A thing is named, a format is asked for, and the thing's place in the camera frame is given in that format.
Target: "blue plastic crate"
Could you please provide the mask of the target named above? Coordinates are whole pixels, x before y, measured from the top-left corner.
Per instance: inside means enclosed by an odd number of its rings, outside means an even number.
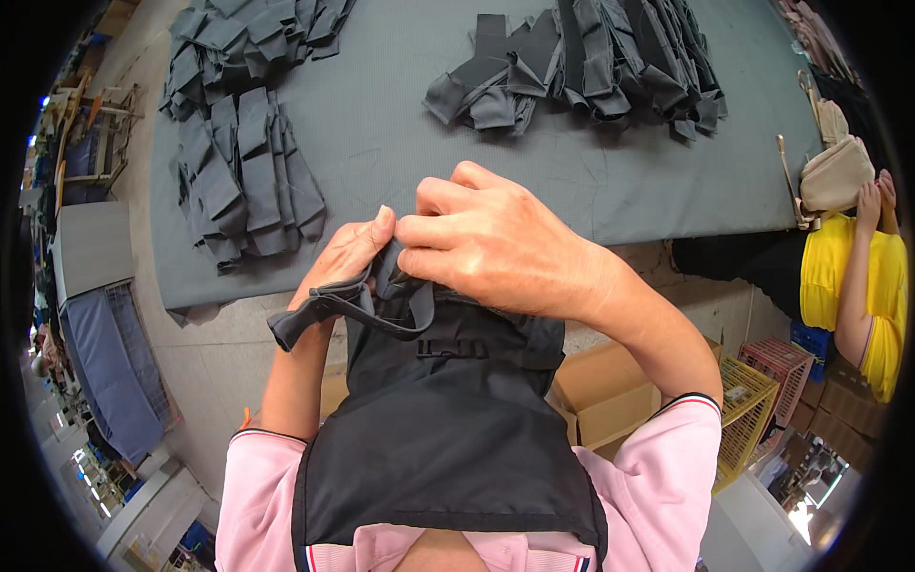
[[[833,332],[822,328],[811,328],[801,322],[791,323],[791,343],[813,354],[813,367],[807,379],[820,383],[823,380],[826,361],[826,346]]]

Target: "concrete floor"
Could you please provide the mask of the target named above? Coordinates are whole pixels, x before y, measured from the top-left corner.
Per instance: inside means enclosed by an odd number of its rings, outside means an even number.
[[[275,342],[266,319],[285,309],[291,293],[239,300],[206,323],[180,328],[162,306],[156,282],[149,228],[149,168],[153,118],[167,70],[167,27],[188,0],[144,0],[124,33],[109,45],[93,78],[89,95],[103,86],[138,83],[145,90],[128,146],[129,164],[113,186],[114,196],[130,209],[135,288],[148,336],[169,389],[181,411],[181,423],[167,444],[191,468],[216,501],[221,497],[225,453],[231,434],[243,420],[243,408],[259,408]],[[745,340],[769,335],[788,337],[789,320],[760,291],[742,282],[715,283],[674,273],[661,243],[613,249],[641,276],[676,304],[706,336],[736,354]],[[346,360],[345,332],[338,324],[328,363]],[[569,324],[566,353],[581,351],[606,337]],[[204,519],[215,525],[218,504]]]

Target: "wire basket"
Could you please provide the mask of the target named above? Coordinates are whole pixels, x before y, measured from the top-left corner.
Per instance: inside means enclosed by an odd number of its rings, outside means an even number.
[[[779,389],[775,381],[731,356],[721,362],[721,381],[725,388],[725,406],[729,401],[739,403],[731,405],[727,414],[729,417],[736,415],[735,418],[727,421],[722,417],[713,494],[740,476],[766,428]],[[739,400],[729,399],[728,394],[739,394]]]
[[[801,322],[791,323],[791,345],[800,346],[813,354],[813,366],[808,378],[817,383],[823,380],[826,349],[832,336],[833,332],[826,329],[812,328]]]
[[[766,338],[741,346],[739,359],[779,383],[773,409],[775,421],[779,426],[788,426],[813,366],[813,354],[777,338]]]

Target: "beige fabric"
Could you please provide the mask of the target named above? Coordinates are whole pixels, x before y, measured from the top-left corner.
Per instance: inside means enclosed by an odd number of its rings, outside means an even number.
[[[842,109],[832,100],[816,102],[816,120],[820,125],[823,144],[828,149],[848,136],[848,122]]]
[[[801,172],[801,200],[806,210],[845,210],[857,204],[861,185],[874,180],[874,166],[864,142],[846,135],[811,159]]]

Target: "yellow shirt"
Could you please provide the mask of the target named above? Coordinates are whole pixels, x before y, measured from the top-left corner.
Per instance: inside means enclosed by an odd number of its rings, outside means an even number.
[[[835,331],[839,291],[855,239],[855,219],[836,214],[807,237],[801,262],[801,316],[808,326]],[[874,317],[861,373],[874,396],[892,398],[906,332],[909,293],[906,246],[896,234],[874,232],[867,267],[867,313]]]

